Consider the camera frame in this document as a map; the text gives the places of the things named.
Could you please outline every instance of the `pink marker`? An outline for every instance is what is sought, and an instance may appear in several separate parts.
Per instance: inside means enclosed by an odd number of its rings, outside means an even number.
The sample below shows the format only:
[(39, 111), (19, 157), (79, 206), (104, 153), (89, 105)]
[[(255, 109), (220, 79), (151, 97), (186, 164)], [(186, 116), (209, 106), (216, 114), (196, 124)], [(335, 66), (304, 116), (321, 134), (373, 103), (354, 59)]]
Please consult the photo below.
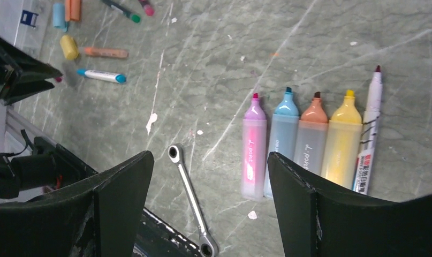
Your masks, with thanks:
[(142, 5), (142, 8), (145, 11), (146, 15), (153, 16), (154, 9), (148, 0), (139, 0), (139, 3)]
[(266, 116), (260, 107), (258, 93), (242, 121), (242, 197), (260, 201), (263, 198), (266, 164)]

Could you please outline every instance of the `ratcheting wrench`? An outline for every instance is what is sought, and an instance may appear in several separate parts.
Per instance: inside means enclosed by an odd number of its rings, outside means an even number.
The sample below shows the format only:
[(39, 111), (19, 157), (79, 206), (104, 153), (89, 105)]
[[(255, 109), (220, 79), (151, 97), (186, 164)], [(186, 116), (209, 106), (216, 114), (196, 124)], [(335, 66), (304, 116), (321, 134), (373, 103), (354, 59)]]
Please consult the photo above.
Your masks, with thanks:
[(219, 253), (219, 249), (213, 237), (209, 234), (209, 231), (206, 228), (200, 206), (197, 202), (197, 198), (195, 197), (194, 188), (192, 187), (191, 180), (189, 179), (186, 167), (184, 166), (183, 150), (179, 145), (171, 145), (169, 147), (169, 158), (178, 167), (181, 179), (183, 180), (184, 189), (186, 190), (187, 198), (191, 204), (192, 213), (198, 222), (200, 254), (203, 257), (215, 257)]

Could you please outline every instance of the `highlighter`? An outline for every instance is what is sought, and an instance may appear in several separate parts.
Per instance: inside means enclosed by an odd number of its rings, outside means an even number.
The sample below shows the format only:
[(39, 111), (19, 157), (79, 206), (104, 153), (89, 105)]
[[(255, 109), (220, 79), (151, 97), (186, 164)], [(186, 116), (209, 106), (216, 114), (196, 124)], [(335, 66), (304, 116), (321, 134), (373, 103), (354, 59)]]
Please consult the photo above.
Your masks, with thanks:
[[(268, 152), (278, 152), (288, 159), (293, 159), (298, 121), (299, 111), (293, 102), (291, 87), (287, 87), (283, 101), (276, 107), (272, 115)], [(267, 166), (264, 178), (264, 196), (272, 198)]]
[(320, 175), (324, 146), (328, 134), (328, 117), (321, 108), (320, 92), (301, 115), (293, 161), (304, 169)]
[(266, 115), (260, 107), (258, 93), (242, 120), (242, 197), (261, 201), (266, 164)]
[(351, 189), (361, 139), (362, 119), (354, 106), (354, 91), (347, 90), (344, 101), (329, 121), (321, 176)]

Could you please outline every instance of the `marker cap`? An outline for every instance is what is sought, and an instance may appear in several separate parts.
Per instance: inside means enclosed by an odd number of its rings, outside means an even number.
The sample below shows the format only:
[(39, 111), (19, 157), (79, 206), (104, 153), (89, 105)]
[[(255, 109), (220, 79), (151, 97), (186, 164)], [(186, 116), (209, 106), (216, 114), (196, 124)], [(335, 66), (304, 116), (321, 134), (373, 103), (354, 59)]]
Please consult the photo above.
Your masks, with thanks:
[(116, 81), (118, 83), (124, 83), (124, 82), (126, 82), (126, 77), (123, 74), (120, 74), (120, 75), (116, 76), (115, 79), (116, 79)]
[(87, 70), (86, 69), (77, 69), (77, 74), (83, 77), (86, 77), (85, 72)]
[(131, 20), (135, 23), (139, 23), (140, 22), (140, 17), (136, 14), (131, 15)]

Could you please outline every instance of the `marble surface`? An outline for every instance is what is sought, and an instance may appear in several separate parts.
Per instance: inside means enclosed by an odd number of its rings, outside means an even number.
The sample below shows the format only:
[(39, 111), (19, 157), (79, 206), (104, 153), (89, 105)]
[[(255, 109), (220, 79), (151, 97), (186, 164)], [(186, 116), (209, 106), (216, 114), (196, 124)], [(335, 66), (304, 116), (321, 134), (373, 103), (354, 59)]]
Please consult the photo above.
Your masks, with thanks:
[[(432, 192), (432, 0), (151, 0), (152, 18), (137, 1), (121, 2), (141, 14), (140, 25), (83, 0), (68, 34), (79, 46), (128, 49), (129, 58), (63, 65), (63, 32), (49, 27), (40, 58), (71, 72), (16, 108), (99, 171), (151, 150), (146, 207), (194, 241), (167, 146), (184, 147), (220, 256), (283, 256), (273, 202), (240, 196), (241, 121), (252, 92), (271, 115), (286, 86), (301, 112), (320, 90), (331, 115), (353, 89), (363, 112), (378, 64), (383, 116), (370, 195), (404, 201)], [(128, 83), (79, 78), (78, 67), (124, 73)], [(248, 218), (252, 210), (258, 219)]]

